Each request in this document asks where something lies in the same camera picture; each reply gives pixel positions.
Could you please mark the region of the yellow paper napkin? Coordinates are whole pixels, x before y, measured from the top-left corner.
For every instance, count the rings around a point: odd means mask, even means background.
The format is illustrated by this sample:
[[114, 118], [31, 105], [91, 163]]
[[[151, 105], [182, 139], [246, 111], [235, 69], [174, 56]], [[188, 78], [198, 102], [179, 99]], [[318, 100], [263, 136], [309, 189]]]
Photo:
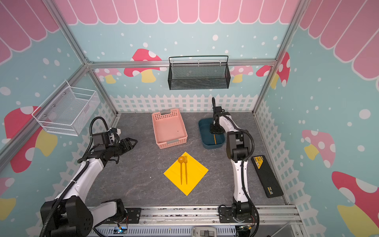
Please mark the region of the yellow paper napkin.
[[199, 184], [203, 177], [209, 171], [200, 162], [194, 159], [189, 153], [184, 152], [181, 156], [187, 156], [188, 158], [188, 184], [185, 179], [185, 164], [183, 163], [183, 184], [180, 182], [180, 164], [177, 160], [168, 168], [164, 175], [186, 196], [188, 196], [192, 190]]

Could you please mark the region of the orange plastic spoon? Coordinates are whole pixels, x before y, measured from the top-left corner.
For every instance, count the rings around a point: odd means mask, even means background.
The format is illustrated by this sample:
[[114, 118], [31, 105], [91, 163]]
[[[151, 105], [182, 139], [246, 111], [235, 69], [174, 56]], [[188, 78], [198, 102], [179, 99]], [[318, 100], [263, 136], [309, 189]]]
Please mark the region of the orange plastic spoon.
[[180, 182], [181, 185], [183, 184], [183, 163], [185, 161], [185, 158], [183, 156], [180, 156], [178, 158], [178, 163], [180, 164]]

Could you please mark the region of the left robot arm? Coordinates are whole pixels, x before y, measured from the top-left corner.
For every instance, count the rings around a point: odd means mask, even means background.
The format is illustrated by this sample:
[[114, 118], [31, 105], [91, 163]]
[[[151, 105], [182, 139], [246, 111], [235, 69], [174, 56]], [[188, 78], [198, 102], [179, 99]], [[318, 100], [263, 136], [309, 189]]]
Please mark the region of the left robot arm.
[[96, 177], [108, 162], [119, 163], [120, 156], [131, 151], [136, 139], [120, 138], [120, 129], [108, 127], [103, 117], [95, 117], [89, 125], [90, 142], [78, 160], [79, 170], [66, 188], [41, 209], [41, 237], [86, 237], [107, 221], [128, 221], [127, 209], [120, 198], [89, 208], [85, 204]]

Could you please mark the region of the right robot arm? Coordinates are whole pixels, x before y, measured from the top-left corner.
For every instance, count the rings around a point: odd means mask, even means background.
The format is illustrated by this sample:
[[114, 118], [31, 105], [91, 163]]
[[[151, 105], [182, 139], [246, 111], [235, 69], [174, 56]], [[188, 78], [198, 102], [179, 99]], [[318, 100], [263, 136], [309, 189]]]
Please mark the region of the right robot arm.
[[212, 98], [213, 118], [210, 125], [212, 134], [226, 135], [226, 152], [231, 161], [234, 175], [234, 196], [232, 203], [233, 219], [236, 222], [259, 221], [258, 211], [248, 192], [247, 166], [252, 157], [255, 144], [252, 135], [233, 121], [229, 112], [216, 105]]

